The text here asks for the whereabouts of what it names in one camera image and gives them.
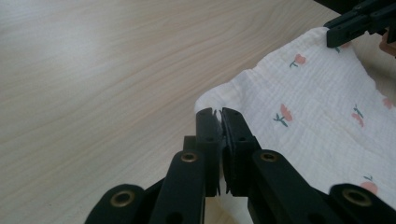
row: wood grain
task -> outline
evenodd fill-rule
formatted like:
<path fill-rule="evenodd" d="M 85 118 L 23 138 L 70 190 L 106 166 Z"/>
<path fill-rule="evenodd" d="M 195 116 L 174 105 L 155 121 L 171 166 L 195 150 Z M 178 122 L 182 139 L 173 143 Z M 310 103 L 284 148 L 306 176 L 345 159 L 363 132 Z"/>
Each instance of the wood grain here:
<path fill-rule="evenodd" d="M 83 223 L 108 189 L 152 185 L 202 93 L 336 16 L 308 0 L 0 0 L 0 222 Z M 354 48 L 396 103 L 378 44 Z M 215 199 L 205 214 L 234 223 Z"/>

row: table surface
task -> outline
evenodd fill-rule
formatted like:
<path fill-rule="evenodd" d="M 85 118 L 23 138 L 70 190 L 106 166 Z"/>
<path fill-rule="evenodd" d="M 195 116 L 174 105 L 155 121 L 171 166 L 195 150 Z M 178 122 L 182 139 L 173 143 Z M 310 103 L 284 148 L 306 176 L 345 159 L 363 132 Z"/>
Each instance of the table surface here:
<path fill-rule="evenodd" d="M 201 94 L 336 16 L 311 0 L 0 0 L 0 223 L 83 223 L 108 189 L 154 184 Z M 354 48 L 396 103 L 380 38 Z M 208 199 L 205 223 L 234 220 Z"/>

